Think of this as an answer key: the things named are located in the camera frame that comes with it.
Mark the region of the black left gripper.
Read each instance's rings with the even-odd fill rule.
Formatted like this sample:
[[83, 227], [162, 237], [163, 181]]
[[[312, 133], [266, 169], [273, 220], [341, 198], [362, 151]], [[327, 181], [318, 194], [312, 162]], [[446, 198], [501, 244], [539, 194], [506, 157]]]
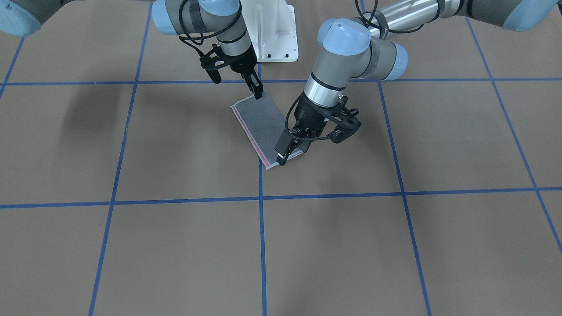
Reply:
[[349, 98], [337, 96], [336, 105], [322, 107], [301, 93], [290, 107], [295, 125], [283, 130], [275, 145], [277, 163], [284, 166], [289, 156], [297, 149], [307, 152], [314, 141], [331, 140], [339, 144], [357, 132], [361, 126], [357, 108], [346, 108]]

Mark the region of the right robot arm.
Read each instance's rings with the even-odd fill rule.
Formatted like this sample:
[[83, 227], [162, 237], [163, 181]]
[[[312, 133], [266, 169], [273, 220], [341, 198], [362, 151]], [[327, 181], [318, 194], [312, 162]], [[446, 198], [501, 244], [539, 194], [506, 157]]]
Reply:
[[[3, 0], [1, 31], [30, 36], [67, 4], [67, 0]], [[222, 81], [219, 70], [229, 67], [240, 74], [256, 99], [263, 96], [255, 70], [257, 56], [239, 0], [153, 0], [151, 4], [158, 31], [193, 48], [215, 84]]]

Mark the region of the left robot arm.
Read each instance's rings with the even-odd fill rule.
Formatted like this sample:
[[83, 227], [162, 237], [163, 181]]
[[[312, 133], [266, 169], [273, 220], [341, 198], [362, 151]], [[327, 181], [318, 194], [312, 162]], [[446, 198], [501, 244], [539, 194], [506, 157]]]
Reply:
[[389, 37], [452, 16], [525, 32], [560, 6], [559, 0], [399, 0], [382, 8], [374, 4], [370, 11], [357, 5], [356, 17], [325, 21], [317, 34], [321, 51], [289, 110], [295, 125], [289, 127], [285, 118], [275, 146], [277, 163], [284, 165], [297, 149], [307, 152], [312, 142], [338, 144], [357, 132], [359, 112], [346, 107], [348, 98], [343, 94], [350, 80], [392, 81], [407, 68], [408, 53]]

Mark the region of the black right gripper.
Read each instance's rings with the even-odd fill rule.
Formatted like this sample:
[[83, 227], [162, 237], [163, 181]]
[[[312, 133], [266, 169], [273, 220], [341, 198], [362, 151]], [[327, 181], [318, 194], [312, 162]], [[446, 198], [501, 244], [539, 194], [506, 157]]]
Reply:
[[253, 45], [240, 55], [230, 56], [223, 52], [220, 46], [213, 44], [211, 51], [207, 54], [201, 54], [200, 62], [202, 68], [215, 84], [219, 84], [222, 81], [219, 69], [230, 67], [233, 72], [241, 74], [249, 90], [253, 93], [255, 100], [263, 97], [264, 87], [255, 70], [257, 56]]

